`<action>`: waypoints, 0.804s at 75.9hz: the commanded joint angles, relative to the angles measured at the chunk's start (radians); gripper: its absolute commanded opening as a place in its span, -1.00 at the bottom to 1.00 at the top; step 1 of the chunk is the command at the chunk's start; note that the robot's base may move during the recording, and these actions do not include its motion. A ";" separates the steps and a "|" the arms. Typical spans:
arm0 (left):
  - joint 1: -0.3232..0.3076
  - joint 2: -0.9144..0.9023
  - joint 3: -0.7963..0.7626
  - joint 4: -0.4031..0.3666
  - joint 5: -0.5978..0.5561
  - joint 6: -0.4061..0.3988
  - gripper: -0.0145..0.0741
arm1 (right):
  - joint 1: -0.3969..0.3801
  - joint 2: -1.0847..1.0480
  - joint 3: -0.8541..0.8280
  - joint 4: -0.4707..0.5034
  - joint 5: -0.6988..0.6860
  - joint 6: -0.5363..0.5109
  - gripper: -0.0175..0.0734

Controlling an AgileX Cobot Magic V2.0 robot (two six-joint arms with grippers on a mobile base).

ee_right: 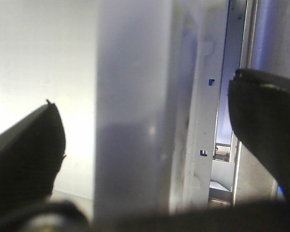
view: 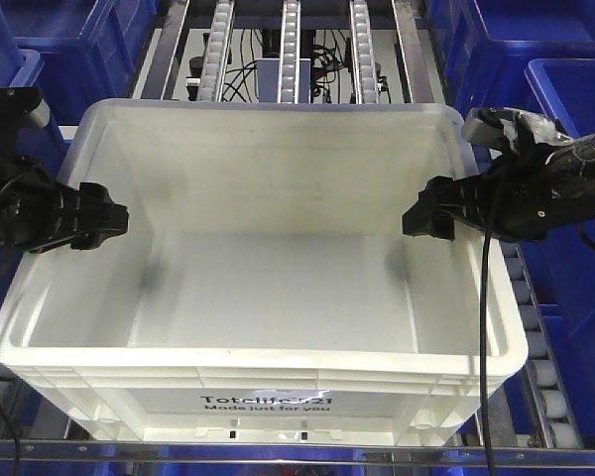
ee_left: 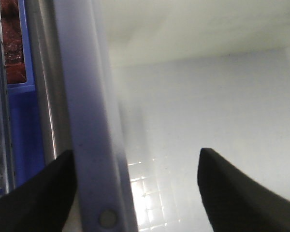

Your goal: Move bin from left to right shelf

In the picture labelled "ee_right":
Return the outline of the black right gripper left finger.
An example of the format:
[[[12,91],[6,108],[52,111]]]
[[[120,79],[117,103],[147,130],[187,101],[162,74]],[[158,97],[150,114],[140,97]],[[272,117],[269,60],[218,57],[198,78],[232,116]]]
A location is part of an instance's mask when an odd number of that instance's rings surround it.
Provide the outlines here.
[[[39,107],[0,135],[0,208],[45,199],[64,159],[65,132],[54,103]]]

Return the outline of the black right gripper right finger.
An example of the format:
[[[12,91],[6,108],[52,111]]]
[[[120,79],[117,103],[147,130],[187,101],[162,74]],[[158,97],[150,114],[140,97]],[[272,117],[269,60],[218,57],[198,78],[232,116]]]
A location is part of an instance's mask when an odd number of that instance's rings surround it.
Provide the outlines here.
[[[290,201],[290,79],[242,69],[231,90],[238,138]]]

